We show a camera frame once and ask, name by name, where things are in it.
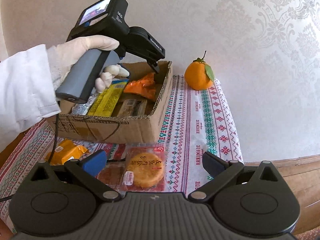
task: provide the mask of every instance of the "packaged pastry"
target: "packaged pastry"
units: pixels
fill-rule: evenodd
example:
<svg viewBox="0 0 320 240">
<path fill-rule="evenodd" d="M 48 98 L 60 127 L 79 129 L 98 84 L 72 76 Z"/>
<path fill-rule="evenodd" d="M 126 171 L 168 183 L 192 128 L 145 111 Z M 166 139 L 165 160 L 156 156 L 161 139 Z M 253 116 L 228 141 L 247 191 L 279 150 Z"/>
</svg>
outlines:
<svg viewBox="0 0 320 240">
<path fill-rule="evenodd" d="M 135 106 L 137 104 L 136 99 L 127 99 L 122 103 L 121 109 L 117 117 L 128 117 L 133 114 Z"/>
<path fill-rule="evenodd" d="M 137 101 L 137 103 L 136 103 L 136 105 L 134 107 L 132 115 L 133 116 L 144 115 L 145 111 L 146 111 L 147 103 L 148 103 L 147 99 L 143 99 L 141 101 Z"/>
<path fill-rule="evenodd" d="M 125 162 L 108 162 L 106 167 L 98 174 L 98 180 L 118 190 L 124 173 Z"/>
<path fill-rule="evenodd" d="M 129 147 L 121 190 L 138 192 L 165 191 L 166 147 L 164 144 Z"/>
<path fill-rule="evenodd" d="M 50 162 L 51 165 L 63 165 L 66 161 L 71 159 L 80 159 L 80 157 L 88 149 L 82 145 L 75 145 L 69 139 L 63 140 L 55 149 L 54 155 Z M 47 154 L 45 160 L 49 160 L 51 152 Z"/>
<path fill-rule="evenodd" d="M 88 115 L 110 117 L 127 82 L 128 79 L 112 82 L 111 86 L 98 96 L 95 103 L 90 108 Z"/>
</svg>

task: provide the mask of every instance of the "patterned tablecloth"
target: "patterned tablecloth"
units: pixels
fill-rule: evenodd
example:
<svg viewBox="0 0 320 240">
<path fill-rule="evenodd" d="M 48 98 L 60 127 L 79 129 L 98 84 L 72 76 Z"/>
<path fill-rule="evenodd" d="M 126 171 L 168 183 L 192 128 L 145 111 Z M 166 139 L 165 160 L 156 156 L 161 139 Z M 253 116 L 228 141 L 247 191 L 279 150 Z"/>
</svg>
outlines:
<svg viewBox="0 0 320 240">
<path fill-rule="evenodd" d="M 54 132 L 45 120 L 30 129 L 0 170 L 0 197 L 14 194 L 34 164 L 50 151 L 53 139 Z M 104 149 L 109 160 L 125 157 L 125 145 L 74 142 L 91 153 Z M 236 127 L 217 79 L 211 88 L 195 91 L 183 76 L 173 76 L 158 142 L 168 143 L 169 147 L 166 182 L 170 192 L 188 195 L 212 179 L 202 167 L 202 154 L 207 149 L 223 160 L 242 162 Z M 9 201 L 0 203 L 0 218 L 13 229 L 8 205 Z"/>
</svg>

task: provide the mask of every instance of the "white sleeve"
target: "white sleeve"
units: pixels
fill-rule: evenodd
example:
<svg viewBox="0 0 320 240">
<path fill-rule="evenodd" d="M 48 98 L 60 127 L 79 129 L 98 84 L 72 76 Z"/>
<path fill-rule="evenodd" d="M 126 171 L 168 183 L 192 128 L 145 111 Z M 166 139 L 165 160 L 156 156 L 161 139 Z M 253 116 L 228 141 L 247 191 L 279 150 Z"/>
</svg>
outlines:
<svg viewBox="0 0 320 240">
<path fill-rule="evenodd" d="M 45 45 L 0 63 L 0 152 L 19 133 L 59 112 Z"/>
</svg>

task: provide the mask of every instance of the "orange snack package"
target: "orange snack package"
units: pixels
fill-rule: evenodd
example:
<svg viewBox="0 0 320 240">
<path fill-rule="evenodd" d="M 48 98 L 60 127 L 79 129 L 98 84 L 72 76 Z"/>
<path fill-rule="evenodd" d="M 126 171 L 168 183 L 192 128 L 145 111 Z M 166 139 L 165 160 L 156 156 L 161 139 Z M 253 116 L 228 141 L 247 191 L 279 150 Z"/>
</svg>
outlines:
<svg viewBox="0 0 320 240">
<path fill-rule="evenodd" d="M 143 78 L 127 84 L 124 93 L 141 95 L 152 101 L 156 101 L 155 73 L 149 73 Z"/>
<path fill-rule="evenodd" d="M 68 160 L 79 159 L 87 150 L 84 146 L 75 145 L 73 141 L 65 139 L 56 147 L 50 164 L 63 165 Z M 48 161 L 50 154 L 51 152 L 45 157 L 46 161 Z"/>
</svg>

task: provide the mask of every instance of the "metal screw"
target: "metal screw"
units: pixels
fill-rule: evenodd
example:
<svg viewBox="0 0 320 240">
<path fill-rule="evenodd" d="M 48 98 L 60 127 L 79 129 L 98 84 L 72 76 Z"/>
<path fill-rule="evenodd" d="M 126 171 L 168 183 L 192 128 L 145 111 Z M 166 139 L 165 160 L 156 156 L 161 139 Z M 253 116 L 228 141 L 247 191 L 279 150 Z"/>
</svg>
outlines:
<svg viewBox="0 0 320 240">
<path fill-rule="evenodd" d="M 195 191 L 191 193 L 191 197 L 194 199 L 205 199 L 207 194 L 202 191 Z"/>
<path fill-rule="evenodd" d="M 110 191 L 104 192 L 102 196 L 107 199 L 115 199 L 118 197 L 118 193 L 110 190 Z"/>
</svg>

